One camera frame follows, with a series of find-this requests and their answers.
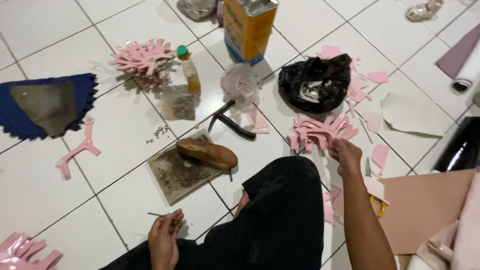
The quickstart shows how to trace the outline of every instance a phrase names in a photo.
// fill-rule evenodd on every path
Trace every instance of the black plastic bag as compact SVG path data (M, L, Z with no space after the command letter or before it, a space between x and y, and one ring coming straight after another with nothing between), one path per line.
M480 164L480 117L466 117L434 166L439 172L474 169Z
M324 113L342 104L350 84L347 54L321 60L308 58L282 67L278 86L293 106L311 113Z

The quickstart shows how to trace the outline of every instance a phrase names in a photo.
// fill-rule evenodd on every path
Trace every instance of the black pants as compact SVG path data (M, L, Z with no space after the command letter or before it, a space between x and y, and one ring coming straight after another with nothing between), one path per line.
M243 183L250 201L230 222L213 227L203 244L178 239L176 270L312 269L324 247L322 185L307 158L274 160ZM145 241L103 269L150 270Z

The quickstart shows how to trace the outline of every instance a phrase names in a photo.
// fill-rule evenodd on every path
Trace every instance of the scissors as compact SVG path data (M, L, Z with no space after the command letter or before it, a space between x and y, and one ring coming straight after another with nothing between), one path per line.
M367 158L367 168L365 170L365 176L367 177L371 177L372 176L372 170L370 169L370 160L369 158ZM380 212L377 214L377 217L381 217L384 215L385 213L385 207L386 207L386 204L384 201L381 201L382 202L382 209L380 210ZM370 203L373 203L373 195L370 195Z

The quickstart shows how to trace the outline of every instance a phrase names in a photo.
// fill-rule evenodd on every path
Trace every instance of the yellow label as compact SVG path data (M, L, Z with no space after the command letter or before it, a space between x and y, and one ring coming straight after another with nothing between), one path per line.
M238 0L224 0L225 37L245 60L263 54L272 31L276 8L258 16L247 15Z

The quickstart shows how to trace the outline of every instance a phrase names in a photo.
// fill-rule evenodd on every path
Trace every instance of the plastic bottle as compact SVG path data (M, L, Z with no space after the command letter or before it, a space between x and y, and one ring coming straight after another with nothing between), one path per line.
M178 58L181 60L181 67L183 74L187 78L188 90L190 92L200 91L200 80L198 79L197 69L190 59L191 52L188 52L187 47L180 45L177 48Z

